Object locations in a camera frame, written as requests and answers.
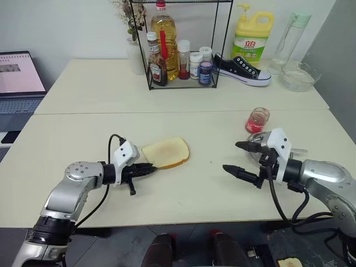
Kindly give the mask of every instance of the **yellow bottle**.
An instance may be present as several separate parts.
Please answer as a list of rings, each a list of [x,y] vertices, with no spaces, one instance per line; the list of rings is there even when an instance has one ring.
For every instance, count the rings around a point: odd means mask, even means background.
[[[271,32],[274,16],[270,12],[257,12],[251,19],[248,19],[246,11],[250,8],[249,4],[238,4],[244,9],[244,14],[239,18],[236,27],[234,48],[231,57],[242,55],[252,65],[258,66],[263,49]]]
[[[151,30],[156,32],[161,54],[166,60],[168,80],[174,80],[179,74],[177,33],[174,20],[166,13],[166,3],[158,0],[157,14],[152,17]]]

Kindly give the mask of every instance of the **sneaker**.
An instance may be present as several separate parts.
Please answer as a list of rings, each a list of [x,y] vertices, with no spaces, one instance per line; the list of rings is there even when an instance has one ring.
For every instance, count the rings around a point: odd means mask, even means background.
[[[272,80],[268,72],[255,68],[241,55],[228,60],[217,53],[214,57],[214,63],[217,69],[220,66],[220,75],[232,77],[247,85],[267,86]]]

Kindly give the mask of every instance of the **bread slice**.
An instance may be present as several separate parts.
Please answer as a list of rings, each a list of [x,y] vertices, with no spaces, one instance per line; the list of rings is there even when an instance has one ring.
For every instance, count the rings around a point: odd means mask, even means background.
[[[142,148],[149,163],[159,169],[169,169],[181,165],[189,158],[189,148],[180,137],[163,140]]]
[[[279,267],[303,267],[300,260],[297,258],[288,258],[285,260],[278,260]]]

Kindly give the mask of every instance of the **vase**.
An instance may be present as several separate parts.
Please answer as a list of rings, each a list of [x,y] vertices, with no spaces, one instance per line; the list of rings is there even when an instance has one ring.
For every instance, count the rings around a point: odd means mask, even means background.
[[[131,70],[136,75],[145,74],[145,66],[142,60],[141,49],[139,44],[136,41],[133,41],[132,38],[128,38],[128,48],[126,50],[127,58],[131,66]]]

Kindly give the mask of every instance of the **laptop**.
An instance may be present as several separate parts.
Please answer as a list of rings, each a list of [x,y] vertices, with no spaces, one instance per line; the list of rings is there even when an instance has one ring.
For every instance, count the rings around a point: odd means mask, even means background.
[[[0,53],[0,132],[22,130],[46,93],[28,51]]]

